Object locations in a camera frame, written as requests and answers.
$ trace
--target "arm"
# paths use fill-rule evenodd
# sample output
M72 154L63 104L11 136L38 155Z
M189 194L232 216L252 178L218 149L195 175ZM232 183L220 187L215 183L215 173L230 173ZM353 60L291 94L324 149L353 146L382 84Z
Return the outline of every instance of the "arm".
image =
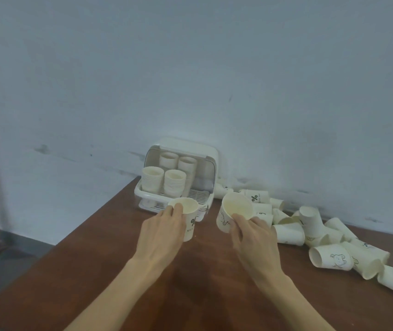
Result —
M274 228L257 217L234 214L233 248L258 288L273 302L293 331L334 331L281 268Z
M143 222L135 255L65 331L118 331L135 303L172 262L186 229L183 207L168 206Z

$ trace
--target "gray floor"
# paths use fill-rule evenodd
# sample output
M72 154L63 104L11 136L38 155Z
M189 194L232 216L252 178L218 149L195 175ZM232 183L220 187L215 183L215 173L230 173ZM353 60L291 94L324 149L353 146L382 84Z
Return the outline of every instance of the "gray floor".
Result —
M0 231L5 246L0 254L0 291L25 273L52 245Z

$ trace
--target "brown table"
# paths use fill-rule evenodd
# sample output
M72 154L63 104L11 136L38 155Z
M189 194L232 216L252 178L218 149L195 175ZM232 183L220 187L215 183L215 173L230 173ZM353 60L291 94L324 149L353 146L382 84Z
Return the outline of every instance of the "brown table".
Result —
M112 281L133 255L144 219L138 178L0 293L0 328L62 330ZM197 223L173 263L141 297L122 330L286 330L215 224L220 201ZM391 252L393 235L351 228ZM393 330L393 291L354 271L315 268L306 246L280 245L282 266L336 330Z

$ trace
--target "cup storage box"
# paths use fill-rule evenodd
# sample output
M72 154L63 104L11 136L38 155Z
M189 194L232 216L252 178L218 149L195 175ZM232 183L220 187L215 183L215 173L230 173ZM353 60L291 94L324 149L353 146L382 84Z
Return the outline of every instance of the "cup storage box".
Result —
M191 185L188 197L199 203L198 217L199 222L205 213L210 209L213 202L213 190L216 177L218 176L218 151L208 145L198 144L175 138L162 138L151 146L144 160L144 167L159 167L160 154L171 152L179 157L191 157L196 159L195 178ZM172 198L164 196L163 188L160 194L152 194L143 191L141 180L135 187L136 205L144 210L158 213L165 209Z

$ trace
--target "white wall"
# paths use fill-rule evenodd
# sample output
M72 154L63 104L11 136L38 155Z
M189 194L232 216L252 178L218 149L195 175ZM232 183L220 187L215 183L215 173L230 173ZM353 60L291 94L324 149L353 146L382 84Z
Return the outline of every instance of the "white wall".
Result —
M162 136L393 232L393 0L0 0L0 227L57 243Z

